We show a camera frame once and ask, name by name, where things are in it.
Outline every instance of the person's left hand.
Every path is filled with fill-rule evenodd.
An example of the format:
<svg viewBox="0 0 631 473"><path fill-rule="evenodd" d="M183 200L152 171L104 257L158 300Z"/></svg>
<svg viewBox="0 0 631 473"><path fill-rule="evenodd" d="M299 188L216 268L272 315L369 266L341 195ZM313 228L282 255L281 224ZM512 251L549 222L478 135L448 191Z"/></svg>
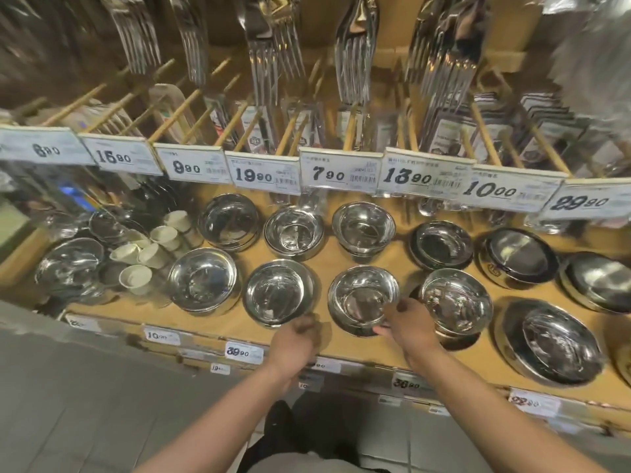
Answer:
<svg viewBox="0 0 631 473"><path fill-rule="evenodd" d="M322 324L312 313L281 326L269 346L266 365L289 382L300 373L320 349Z"/></svg>

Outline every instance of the hand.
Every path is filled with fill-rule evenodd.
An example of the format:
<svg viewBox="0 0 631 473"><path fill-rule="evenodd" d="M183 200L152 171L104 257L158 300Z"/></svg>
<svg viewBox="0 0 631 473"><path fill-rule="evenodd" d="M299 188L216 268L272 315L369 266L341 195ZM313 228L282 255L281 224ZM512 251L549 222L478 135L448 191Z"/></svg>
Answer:
<svg viewBox="0 0 631 473"><path fill-rule="evenodd" d="M312 313L287 322L272 338L266 365L282 381L292 380L318 353L321 330L322 324Z"/></svg>
<svg viewBox="0 0 631 473"><path fill-rule="evenodd" d="M390 327L373 327L375 334L394 339L403 349L406 360L413 369L416 363L431 352L444 351L435 333L434 320L418 300L402 298L397 304L384 307Z"/></svg>

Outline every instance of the forearm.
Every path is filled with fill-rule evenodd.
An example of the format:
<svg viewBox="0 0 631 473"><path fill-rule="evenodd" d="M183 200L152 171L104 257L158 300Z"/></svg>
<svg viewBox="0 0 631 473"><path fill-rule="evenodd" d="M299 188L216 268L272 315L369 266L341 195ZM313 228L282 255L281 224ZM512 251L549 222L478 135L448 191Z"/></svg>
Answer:
<svg viewBox="0 0 631 473"><path fill-rule="evenodd" d="M136 473L224 473L286 384L261 366Z"/></svg>
<svg viewBox="0 0 631 473"><path fill-rule="evenodd" d="M495 468L515 473L605 473L444 350L414 355L411 363Z"/></svg>

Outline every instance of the human arm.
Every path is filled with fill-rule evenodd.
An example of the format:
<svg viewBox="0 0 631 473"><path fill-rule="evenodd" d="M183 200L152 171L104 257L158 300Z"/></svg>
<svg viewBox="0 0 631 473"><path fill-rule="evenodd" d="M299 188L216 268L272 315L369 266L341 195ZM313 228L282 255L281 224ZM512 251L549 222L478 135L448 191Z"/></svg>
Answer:
<svg viewBox="0 0 631 473"><path fill-rule="evenodd" d="M320 323L304 315L283 325L269 356L203 416L134 473L224 473L258 422L318 352Z"/></svg>
<svg viewBox="0 0 631 473"><path fill-rule="evenodd" d="M511 405L475 372L442 348L427 309L414 299L386 307L394 339L412 369L436 390L455 421L497 472L606 473L558 435Z"/></svg>

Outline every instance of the tiled floor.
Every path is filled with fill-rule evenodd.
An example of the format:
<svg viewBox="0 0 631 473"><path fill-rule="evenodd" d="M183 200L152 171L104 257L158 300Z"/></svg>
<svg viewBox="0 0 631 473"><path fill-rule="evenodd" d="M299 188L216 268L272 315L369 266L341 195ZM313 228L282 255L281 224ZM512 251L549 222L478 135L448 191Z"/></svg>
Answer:
<svg viewBox="0 0 631 473"><path fill-rule="evenodd" d="M0 471L129 472L237 381L193 375L153 357L147 361L135 350L121 356L0 329ZM287 400L323 454L345 440L357 445L366 468L490 471L450 417L301 390ZM260 423L250 443L262 429ZM613 472L631 470L629 457L592 456Z"/></svg>

